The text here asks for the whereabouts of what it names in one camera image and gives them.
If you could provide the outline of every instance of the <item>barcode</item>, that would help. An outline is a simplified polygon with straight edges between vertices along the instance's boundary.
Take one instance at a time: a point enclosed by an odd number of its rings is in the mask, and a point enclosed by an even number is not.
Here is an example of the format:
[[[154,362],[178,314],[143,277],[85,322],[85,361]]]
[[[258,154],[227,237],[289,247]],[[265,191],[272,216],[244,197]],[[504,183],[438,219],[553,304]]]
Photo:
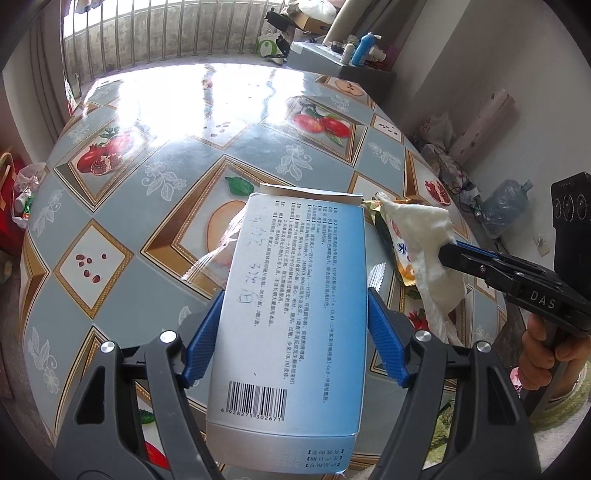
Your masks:
[[[263,420],[285,420],[286,388],[230,381],[226,411]]]

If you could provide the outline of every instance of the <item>table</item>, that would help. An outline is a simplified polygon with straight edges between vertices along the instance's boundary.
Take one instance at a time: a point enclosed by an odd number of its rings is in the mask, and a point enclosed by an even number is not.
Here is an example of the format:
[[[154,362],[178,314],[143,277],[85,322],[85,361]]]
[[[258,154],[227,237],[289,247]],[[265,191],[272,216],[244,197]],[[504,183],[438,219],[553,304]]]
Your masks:
[[[328,130],[319,116],[330,118]],[[47,162],[21,259],[21,334],[31,389],[55,442],[100,344],[147,343],[201,312],[217,285],[184,278],[216,247],[260,183],[422,198],[450,212],[458,240],[476,243],[437,177],[401,131],[345,80],[262,66],[199,64],[114,77],[91,89]],[[367,270],[387,261],[366,224]],[[455,310],[467,345],[492,342],[502,296],[480,280]],[[391,265],[380,294],[420,314]],[[405,391],[368,338],[361,430],[349,473],[376,462]],[[209,371],[188,397],[204,430]],[[453,392],[447,384],[447,395]],[[150,394],[138,384],[138,401]],[[160,445],[155,424],[145,435]],[[229,480],[267,478],[220,465]]]

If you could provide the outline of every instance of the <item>plastic water bottle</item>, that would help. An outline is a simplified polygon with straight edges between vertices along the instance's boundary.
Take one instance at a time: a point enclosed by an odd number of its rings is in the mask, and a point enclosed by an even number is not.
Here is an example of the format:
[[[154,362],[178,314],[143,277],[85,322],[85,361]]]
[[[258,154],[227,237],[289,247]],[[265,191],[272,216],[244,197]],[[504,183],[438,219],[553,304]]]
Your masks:
[[[523,185],[515,180],[505,180],[482,203],[482,226],[490,238],[499,238],[527,210],[530,205],[527,191],[532,187],[529,180]]]

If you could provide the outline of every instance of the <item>finger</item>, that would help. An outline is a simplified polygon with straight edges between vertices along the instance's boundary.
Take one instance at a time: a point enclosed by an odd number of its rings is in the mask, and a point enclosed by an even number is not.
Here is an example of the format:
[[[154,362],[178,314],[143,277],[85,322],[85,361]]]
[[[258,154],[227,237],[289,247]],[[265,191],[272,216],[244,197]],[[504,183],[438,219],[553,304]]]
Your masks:
[[[563,343],[556,347],[556,358],[561,362],[570,362],[574,359],[587,359],[591,353],[591,337],[578,338],[569,336]]]
[[[560,382],[558,382],[558,386],[556,386],[556,390],[552,393],[553,398],[566,395],[573,389],[574,384],[579,379],[579,373],[583,369],[586,361],[586,359],[575,358],[569,363],[564,375],[560,379]]]
[[[547,349],[539,340],[535,340],[529,330],[521,337],[521,343],[524,352],[535,366],[545,369],[552,368],[554,365],[552,350]]]
[[[526,377],[539,387],[545,387],[552,380],[550,372],[545,368],[535,366],[525,353],[522,353],[519,358],[519,368],[523,369]]]
[[[533,383],[529,378],[527,378],[527,375],[523,372],[521,367],[517,369],[517,376],[519,377],[521,386],[526,390],[535,391],[538,390],[538,388],[540,387],[539,385]]]
[[[527,331],[535,340],[539,340],[540,342],[546,340],[544,321],[535,313],[530,315],[530,319],[527,322]]]

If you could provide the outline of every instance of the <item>cardboard box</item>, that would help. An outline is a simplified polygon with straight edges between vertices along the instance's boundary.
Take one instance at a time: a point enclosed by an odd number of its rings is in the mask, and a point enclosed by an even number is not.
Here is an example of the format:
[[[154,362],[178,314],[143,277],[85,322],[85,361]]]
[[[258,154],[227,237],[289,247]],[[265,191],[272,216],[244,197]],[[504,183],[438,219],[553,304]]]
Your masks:
[[[361,197],[262,185],[230,268],[207,403],[217,462],[344,471],[359,431],[367,285]]]
[[[294,23],[302,30],[312,33],[318,33],[318,35],[326,35],[330,30],[330,25],[320,20],[308,17],[308,15],[302,12],[296,12],[290,15],[290,18]]]

